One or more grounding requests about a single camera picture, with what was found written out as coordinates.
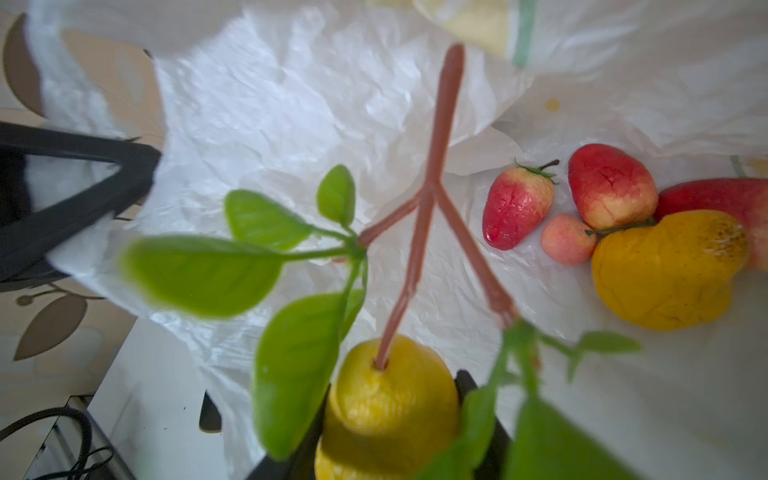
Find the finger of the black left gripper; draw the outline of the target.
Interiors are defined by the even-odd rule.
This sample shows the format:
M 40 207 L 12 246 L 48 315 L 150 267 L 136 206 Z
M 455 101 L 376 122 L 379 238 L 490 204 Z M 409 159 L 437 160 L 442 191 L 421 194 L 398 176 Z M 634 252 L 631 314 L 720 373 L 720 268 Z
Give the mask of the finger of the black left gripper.
M 59 166 L 84 161 L 117 171 L 75 194 L 32 210 L 32 189 L 22 169 L 33 157 Z M 1 124 L 1 291 L 33 288 L 66 278 L 46 255 L 97 220 L 125 211 L 146 196 L 161 152 L 133 139 Z

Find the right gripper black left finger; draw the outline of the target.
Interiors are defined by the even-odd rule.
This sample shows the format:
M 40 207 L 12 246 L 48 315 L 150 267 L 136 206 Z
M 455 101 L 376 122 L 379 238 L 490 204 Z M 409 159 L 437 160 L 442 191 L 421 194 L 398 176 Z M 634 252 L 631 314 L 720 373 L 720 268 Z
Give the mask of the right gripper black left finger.
M 312 423 L 299 446 L 290 457 L 277 461 L 265 456 L 248 474 L 246 480 L 315 480 L 315 454 L 322 436 L 324 413 L 328 395 L 325 395 Z

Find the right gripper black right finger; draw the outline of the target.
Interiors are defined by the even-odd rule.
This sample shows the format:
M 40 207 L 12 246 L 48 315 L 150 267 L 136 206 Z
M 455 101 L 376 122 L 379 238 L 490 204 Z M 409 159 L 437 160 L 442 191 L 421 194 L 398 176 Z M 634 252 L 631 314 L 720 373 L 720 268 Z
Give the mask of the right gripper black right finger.
M 479 459 L 479 452 L 484 451 L 482 461 L 476 466 L 473 473 L 474 479 L 501 479 L 506 460 L 506 454 L 510 445 L 510 438 L 497 418 L 490 420 L 485 415 L 479 416 L 479 421 L 471 419 L 466 406 L 477 406 L 483 403 L 482 394 L 475 395 L 475 391 L 482 391 L 475 383 L 471 374 L 466 370 L 459 370 L 454 380 L 458 398 L 462 407 L 461 428 L 468 429 L 470 437 L 474 440 L 470 448 L 470 458 Z

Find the yellow lemon with leafy branch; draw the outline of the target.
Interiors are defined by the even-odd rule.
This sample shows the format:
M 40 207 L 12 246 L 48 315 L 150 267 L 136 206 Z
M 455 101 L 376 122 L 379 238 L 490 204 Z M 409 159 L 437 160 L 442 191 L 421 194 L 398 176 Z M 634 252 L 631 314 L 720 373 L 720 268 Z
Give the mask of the yellow lemon with leafy branch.
M 542 397 L 539 351 L 550 346 L 577 365 L 585 353 L 630 353 L 637 344 L 604 331 L 568 346 L 523 319 L 444 187 L 465 56 L 455 44 L 444 57 L 422 183 L 385 218 L 354 231 L 356 184 L 337 165 L 316 192 L 327 227 L 266 195 L 233 190 L 224 200 L 228 237 L 146 236 L 121 254 L 121 271 L 160 307 L 224 320 L 258 306 L 294 264 L 344 264 L 340 289 L 291 301 L 259 337 L 251 398 L 264 457 L 291 456 L 330 389 L 316 479 L 474 479 L 484 451 L 470 458 L 474 440 L 461 428 L 457 372 L 399 331 L 441 214 L 499 322 L 489 377 L 474 392 L 483 403 L 466 409 L 476 421 L 497 418 L 508 433 L 501 479 L 630 479 L 630 468 Z

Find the small pink fake cherry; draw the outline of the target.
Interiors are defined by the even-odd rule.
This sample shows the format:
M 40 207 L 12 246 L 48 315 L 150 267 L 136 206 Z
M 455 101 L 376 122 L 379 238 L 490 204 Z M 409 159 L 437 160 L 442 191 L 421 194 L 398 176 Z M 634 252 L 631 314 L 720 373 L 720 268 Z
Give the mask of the small pink fake cherry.
M 588 235 L 590 227 L 576 217 L 559 214 L 547 222 L 541 235 L 541 248 L 555 262 L 575 266 L 590 259 L 597 237 Z

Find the yellow fake pear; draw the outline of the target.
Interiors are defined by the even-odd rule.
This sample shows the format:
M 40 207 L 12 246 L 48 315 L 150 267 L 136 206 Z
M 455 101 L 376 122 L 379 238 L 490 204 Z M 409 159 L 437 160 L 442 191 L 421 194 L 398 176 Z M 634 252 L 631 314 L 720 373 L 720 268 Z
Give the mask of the yellow fake pear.
M 749 257 L 747 233 L 735 217 L 696 210 L 608 235 L 594 251 L 591 270 L 598 297 L 616 316 L 673 331 L 722 316 Z

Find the small red strawberry with stem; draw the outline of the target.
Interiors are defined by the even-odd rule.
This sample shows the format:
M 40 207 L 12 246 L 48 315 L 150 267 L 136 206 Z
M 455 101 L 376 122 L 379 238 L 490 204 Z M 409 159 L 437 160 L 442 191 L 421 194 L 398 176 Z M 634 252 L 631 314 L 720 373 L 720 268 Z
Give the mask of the small red strawberry with stem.
M 511 250 L 547 217 L 554 204 L 555 174 L 546 169 L 560 163 L 552 160 L 539 167 L 515 163 L 493 182 L 482 217 L 486 243 L 501 251 Z

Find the red yellow fake mango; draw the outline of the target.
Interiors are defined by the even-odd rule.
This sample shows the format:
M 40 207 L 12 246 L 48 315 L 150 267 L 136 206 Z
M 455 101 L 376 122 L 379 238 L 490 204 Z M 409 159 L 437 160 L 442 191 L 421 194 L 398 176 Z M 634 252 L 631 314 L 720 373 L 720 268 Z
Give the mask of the red yellow fake mango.
M 613 146 L 576 150 L 568 181 L 578 213 L 596 230 L 645 221 L 658 205 L 658 189 L 645 165 Z

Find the long red fake fruit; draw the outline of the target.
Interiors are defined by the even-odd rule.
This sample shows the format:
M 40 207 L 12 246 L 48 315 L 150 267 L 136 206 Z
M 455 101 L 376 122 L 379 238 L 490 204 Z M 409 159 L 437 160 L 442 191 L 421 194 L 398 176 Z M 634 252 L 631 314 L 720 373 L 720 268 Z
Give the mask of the long red fake fruit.
M 767 180 L 718 178 L 690 181 L 659 193 L 654 219 L 693 210 L 716 210 L 736 218 L 751 243 L 747 267 L 767 271 Z

